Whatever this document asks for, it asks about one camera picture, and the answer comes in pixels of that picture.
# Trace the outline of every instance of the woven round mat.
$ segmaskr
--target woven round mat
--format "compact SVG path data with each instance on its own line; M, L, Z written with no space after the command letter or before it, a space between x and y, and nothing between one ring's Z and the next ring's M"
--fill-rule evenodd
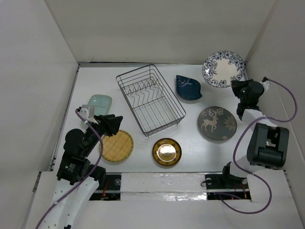
M133 139L126 131L119 130L119 132L112 137L104 136L102 141L104 145L102 157L106 161L120 162L127 159L132 153Z

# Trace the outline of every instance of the blue and white floral plate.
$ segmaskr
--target blue and white floral plate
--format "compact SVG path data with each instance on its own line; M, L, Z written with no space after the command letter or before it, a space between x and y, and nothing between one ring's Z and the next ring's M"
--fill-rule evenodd
M231 51L219 51L212 54L202 66L202 75L213 87L231 86L232 80L240 80L245 73L243 59Z

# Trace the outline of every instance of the wire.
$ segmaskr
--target wire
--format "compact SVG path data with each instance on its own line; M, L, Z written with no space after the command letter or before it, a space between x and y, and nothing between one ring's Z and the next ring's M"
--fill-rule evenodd
M203 185L204 183L206 183L206 180L204 180L204 181L201 183L201 186L202 186L202 187L206 187L206 185Z
M91 126L89 122L86 122L86 120L78 113L78 109L75 110L76 115L84 122L86 125L94 132L94 134L98 137L100 143L101 143L101 153L99 155L99 158L97 159L95 165L90 170L90 172L73 188L71 188L66 194L64 194L61 198L59 198L55 203L61 202L63 199L65 199L69 194L71 194L74 190L76 190L96 169L98 163L100 162L104 150L103 141L100 137L100 135L96 132L96 130ZM52 211L52 209L56 206L56 204L52 204L51 207L44 213L44 215L39 220L38 224L36 225L35 229L38 229L43 220L46 218L46 216Z
M103 197L106 195L105 191L107 190L108 185L109 185L109 181L106 182L105 188L103 189L103 194L102 194Z
M293 94L286 86L282 85L281 83L278 83L278 82L276 82L276 81L274 81L274 80L270 80L270 79L267 79L267 80L269 80L269 81L271 81L271 82L273 82L273 83L275 83L275 84L277 84L277 85L283 87L284 89L286 89L286 90L290 93L290 95L292 96L292 99L293 99L294 104L295 104L295 113L294 113L293 116L292 116L291 118L289 118L288 120L280 120L280 119L276 119L276 118L272 118L272 117L267 117L267 118L270 119L270 120L274 120L274 121L277 121L277 122L281 122L281 123L288 123L288 122L290 122L291 120L293 120L293 119L295 118L295 116L296 116L296 114L297 114L297 102L296 102L296 98L295 98L294 94ZM237 149L238 149L238 147L239 147L239 145L240 145L240 142L242 141L242 138L245 136L246 132L250 129L250 127L251 127L254 123L256 123L256 122L258 122L258 121L260 121L260 120L262 120L262 119L265 119L265 118L266 118L266 117L260 117L260 118L255 119L255 120L254 120L253 122L251 122L251 123L247 126L247 128L244 130L244 132L242 133L242 135L241 135L240 138L238 139L237 144L236 144L236 146L235 146L235 149L234 149L234 152L233 152L233 162L234 162L234 164L236 165L236 167L238 167L240 170L242 170L242 171L244 171L244 172L246 172L246 173L248 173L248 174L252 174L253 176L255 176L256 178L260 179L261 181L263 181L263 182L266 184L266 186L267 186L267 188L268 188L268 191L269 191L269 200L268 200L267 204L266 204L261 210L252 211L252 212L245 212L245 211L240 211L240 210L237 210L237 209L231 207L231 206L228 205L226 202L224 202L224 200L223 200L222 197L221 197L221 195L232 196L232 194L228 194L228 193L218 193L219 196L220 196L221 201L222 201L228 208L230 208L231 210L236 211L236 212L238 212L238 213L247 214L247 215L257 214L257 213L260 213L260 212L266 210L266 209L269 207L270 203L271 203L272 191L271 191L271 188L270 188L269 184L268 184L263 178L261 178L260 176L258 176L258 175L256 175L256 174L254 174L254 173L252 173L252 172L250 172L250 171L248 171L248 170L246 170L246 169L240 167L240 166L237 164L237 162L236 162L236 152L237 152Z
M246 189L245 189L244 185L243 185L243 184L240 184L240 186L241 186L241 187L243 188L243 190L244 190L244 198L247 199Z
M235 185L234 194L236 194L236 190L237 190L237 185Z
M221 196L230 196L230 197L234 197L234 198L236 198L236 199L241 199L241 198L238 197L237 195L233 195L233 194L225 193L225 192L214 192L214 194L215 194L215 195L219 195L219 197L220 197L220 199L221 199L222 201L224 201L224 200L222 199Z

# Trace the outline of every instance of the wire dish rack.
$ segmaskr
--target wire dish rack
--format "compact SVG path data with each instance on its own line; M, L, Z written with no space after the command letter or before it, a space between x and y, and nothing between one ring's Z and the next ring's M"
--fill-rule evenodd
M146 137L185 117L184 108L154 64L118 75L116 80Z

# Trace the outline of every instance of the round plate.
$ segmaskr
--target round plate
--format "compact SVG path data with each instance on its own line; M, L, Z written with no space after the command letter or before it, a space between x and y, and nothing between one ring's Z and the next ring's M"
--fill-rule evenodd
M119 130L119 132L112 137L103 136L102 141L104 145L102 157L106 161L121 162L132 153L133 139L126 131Z
M244 76L243 59L234 52L220 51L212 54L202 66L205 81L213 87L230 87L232 80Z
M227 140L236 133L237 122L228 110L211 106L201 111L198 117L201 132L215 141Z
M175 140L163 138L154 144L152 155L158 164L162 166L173 166L180 160L182 150Z

